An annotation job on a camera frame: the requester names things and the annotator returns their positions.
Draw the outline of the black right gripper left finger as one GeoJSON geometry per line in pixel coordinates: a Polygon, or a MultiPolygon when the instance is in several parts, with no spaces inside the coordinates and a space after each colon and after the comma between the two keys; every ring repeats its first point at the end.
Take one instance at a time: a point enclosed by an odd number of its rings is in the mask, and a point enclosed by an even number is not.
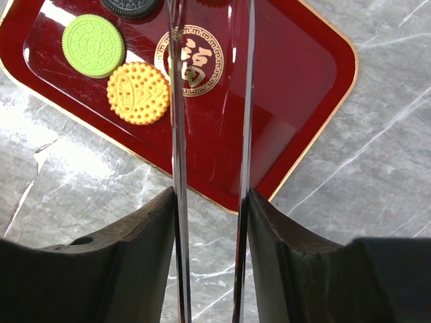
{"type": "Polygon", "coordinates": [[[2,322],[159,322],[174,191],[68,245],[1,240],[2,322]]]}

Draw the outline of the orange biscuit cookie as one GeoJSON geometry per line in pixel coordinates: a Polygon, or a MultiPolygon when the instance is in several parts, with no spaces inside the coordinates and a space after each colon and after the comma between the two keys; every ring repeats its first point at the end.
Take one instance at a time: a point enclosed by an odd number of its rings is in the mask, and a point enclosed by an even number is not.
{"type": "Polygon", "coordinates": [[[170,106],[170,85],[149,63],[125,63],[109,77],[106,95],[110,109],[134,125],[149,125],[164,116],[170,106]]]}

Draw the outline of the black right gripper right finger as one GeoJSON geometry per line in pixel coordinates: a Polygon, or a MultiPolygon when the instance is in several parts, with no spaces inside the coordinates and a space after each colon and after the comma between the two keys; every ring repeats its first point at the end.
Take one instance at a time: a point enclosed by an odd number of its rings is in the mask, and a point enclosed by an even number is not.
{"type": "Polygon", "coordinates": [[[248,238],[261,322],[429,322],[430,240],[337,244],[250,191],[248,238]]]}

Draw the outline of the green sandwich cookie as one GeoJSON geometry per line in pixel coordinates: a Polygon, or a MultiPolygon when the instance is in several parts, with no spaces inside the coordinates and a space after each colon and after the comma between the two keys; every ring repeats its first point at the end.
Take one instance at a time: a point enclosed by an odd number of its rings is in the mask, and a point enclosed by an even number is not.
{"type": "Polygon", "coordinates": [[[107,19],[83,14],[63,31],[61,45],[67,62],[86,77],[108,77],[125,58],[125,43],[119,30],[107,19]]]}

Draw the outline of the black sandwich cookie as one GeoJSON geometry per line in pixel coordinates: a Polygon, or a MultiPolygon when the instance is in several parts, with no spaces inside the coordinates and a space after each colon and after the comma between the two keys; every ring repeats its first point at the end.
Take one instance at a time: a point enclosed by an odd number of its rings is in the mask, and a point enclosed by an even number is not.
{"type": "Polygon", "coordinates": [[[135,20],[151,15],[159,6],[158,0],[101,0],[115,15],[135,20]]]}

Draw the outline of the metal serving tongs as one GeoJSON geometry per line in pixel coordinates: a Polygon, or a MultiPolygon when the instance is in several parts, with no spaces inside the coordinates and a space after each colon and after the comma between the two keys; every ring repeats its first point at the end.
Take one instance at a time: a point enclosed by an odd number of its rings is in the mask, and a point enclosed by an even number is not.
{"type": "MultiPolygon", "coordinates": [[[[253,63],[255,52],[255,2],[233,1],[234,6],[245,6],[248,13],[248,45],[246,57],[242,162],[240,168],[240,204],[236,230],[234,274],[234,308],[232,321],[244,320],[244,282],[248,227],[249,189],[251,170],[251,139],[253,119],[253,63]]],[[[181,41],[187,14],[186,1],[168,2],[168,37],[170,55],[170,107],[172,124],[172,178],[176,206],[175,242],[178,281],[178,320],[191,322],[191,285],[189,266],[189,229],[187,209],[187,161],[185,136],[185,108],[181,41]]]]}

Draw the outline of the dark red serving tray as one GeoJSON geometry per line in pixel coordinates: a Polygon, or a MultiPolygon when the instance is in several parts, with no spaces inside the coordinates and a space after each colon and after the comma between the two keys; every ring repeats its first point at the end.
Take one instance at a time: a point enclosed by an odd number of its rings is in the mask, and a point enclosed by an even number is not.
{"type": "MultiPolygon", "coordinates": [[[[80,123],[171,173],[170,115],[147,126],[120,119],[107,79],[75,71],[61,48],[65,27],[92,13],[121,33],[126,62],[168,61],[168,4],[137,19],[101,1],[9,1],[1,16],[1,66],[80,123]]],[[[351,92],[351,42],[304,1],[257,1],[253,65],[251,186],[272,199],[351,92]]],[[[189,1],[185,20],[187,183],[211,202],[238,208],[247,58],[245,2],[189,1]]]]}

